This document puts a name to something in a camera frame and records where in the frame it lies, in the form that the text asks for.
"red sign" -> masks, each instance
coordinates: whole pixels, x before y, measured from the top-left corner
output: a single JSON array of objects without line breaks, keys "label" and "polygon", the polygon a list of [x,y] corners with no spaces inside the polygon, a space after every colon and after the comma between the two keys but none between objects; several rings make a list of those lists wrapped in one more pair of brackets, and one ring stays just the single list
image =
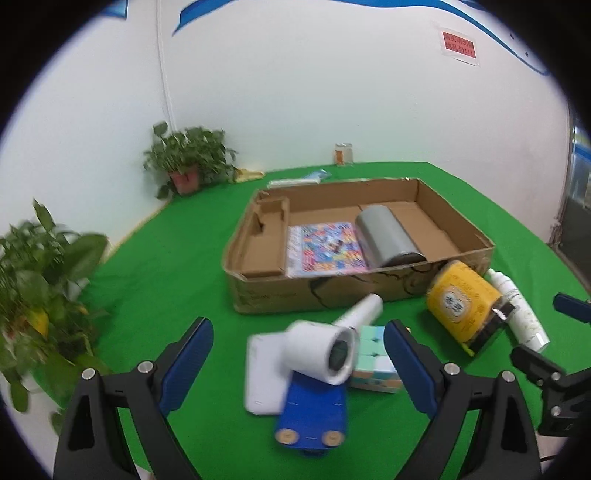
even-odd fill
[{"label": "red sign", "polygon": [[473,59],[476,58],[476,49],[470,40],[452,35],[451,33],[442,32],[443,40],[445,41],[445,48],[447,50],[455,51],[463,55],[467,55]]}]

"colorful book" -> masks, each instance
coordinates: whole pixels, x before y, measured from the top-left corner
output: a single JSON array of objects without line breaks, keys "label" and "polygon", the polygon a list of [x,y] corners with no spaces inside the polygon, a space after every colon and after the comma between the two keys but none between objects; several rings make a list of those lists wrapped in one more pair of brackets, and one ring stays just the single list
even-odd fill
[{"label": "colorful book", "polygon": [[288,277],[349,275],[367,270],[352,223],[316,223],[290,228]]}]

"potted plant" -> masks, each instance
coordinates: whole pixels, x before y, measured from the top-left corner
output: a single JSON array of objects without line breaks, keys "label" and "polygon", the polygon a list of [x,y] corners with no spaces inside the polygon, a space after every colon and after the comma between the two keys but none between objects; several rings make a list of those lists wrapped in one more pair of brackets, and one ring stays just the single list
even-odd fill
[{"label": "potted plant", "polygon": [[224,145],[224,131],[197,127],[166,135],[166,122],[153,129],[156,139],[144,152],[144,168],[163,171],[170,178],[158,190],[157,198],[166,199],[170,192],[189,195],[201,185],[233,181],[236,151]]},{"label": "potted plant", "polygon": [[[65,230],[43,205],[33,205],[36,221],[11,226],[0,237],[0,372],[21,412],[28,410],[22,379],[29,373],[65,408],[85,368],[108,372],[92,349],[93,321],[104,312],[89,314],[76,298],[107,238]],[[51,420],[59,429],[61,413]]]}]

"blue stripe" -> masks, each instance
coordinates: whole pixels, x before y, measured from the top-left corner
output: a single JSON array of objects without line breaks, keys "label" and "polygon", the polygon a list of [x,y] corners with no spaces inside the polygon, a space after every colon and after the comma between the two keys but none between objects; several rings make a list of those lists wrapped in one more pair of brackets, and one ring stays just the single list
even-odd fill
[{"label": "blue stripe", "polygon": [[578,155],[581,158],[584,158],[587,161],[591,162],[591,151],[588,150],[587,148],[583,147],[580,144],[575,144],[574,145],[574,149],[573,149],[573,153],[575,155]]},{"label": "blue stripe", "polygon": [[207,15],[232,1],[233,0],[197,0],[196,2],[193,2],[181,11],[178,27],[173,32],[173,35],[193,20]]},{"label": "blue stripe", "polygon": [[464,5],[475,8],[476,10],[480,10],[481,12],[488,12],[488,10],[478,2],[473,2],[472,0],[460,0],[460,2],[462,2]]},{"label": "blue stripe", "polygon": [[117,17],[127,20],[128,0],[118,0],[111,6],[103,10],[103,15],[107,17]]},{"label": "blue stripe", "polygon": [[[188,23],[196,20],[203,15],[206,15],[214,10],[223,7],[224,5],[232,2],[233,0],[197,0],[193,2],[188,7],[181,11],[180,21],[178,23],[178,27],[174,31],[174,33],[178,32],[181,28],[185,27]],[[550,75],[550,72],[546,70],[538,70],[533,65],[529,64],[525,59],[521,58],[517,55],[517,52],[513,51],[509,45],[503,42],[499,37],[497,37],[493,32],[491,32],[488,28],[484,25],[478,23],[475,19],[473,19],[470,15],[465,14],[461,10],[457,9],[456,7],[451,6],[441,0],[333,0],[335,2],[343,2],[346,4],[354,4],[354,5],[362,5],[365,7],[374,7],[374,8],[401,8],[401,7],[430,7],[430,8],[437,8],[439,10],[444,10],[446,12],[450,12],[453,15],[456,15],[464,20],[470,22],[476,28],[480,29],[490,38],[495,40],[501,47],[503,47],[506,51],[513,54],[516,58],[521,60],[525,65],[531,68],[534,72],[539,73],[543,76]]]}]

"open cardboard box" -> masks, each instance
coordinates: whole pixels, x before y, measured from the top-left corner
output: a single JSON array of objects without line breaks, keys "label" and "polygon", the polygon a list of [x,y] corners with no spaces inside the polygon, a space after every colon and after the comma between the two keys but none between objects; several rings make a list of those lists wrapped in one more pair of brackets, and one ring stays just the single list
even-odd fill
[{"label": "open cardboard box", "polygon": [[[285,276],[288,228],[352,222],[369,205],[390,208],[427,261],[355,275]],[[385,301],[423,295],[449,260],[479,274],[493,242],[418,179],[355,180],[256,192],[226,246],[222,266],[234,308],[272,313],[348,307],[369,293]]]}]

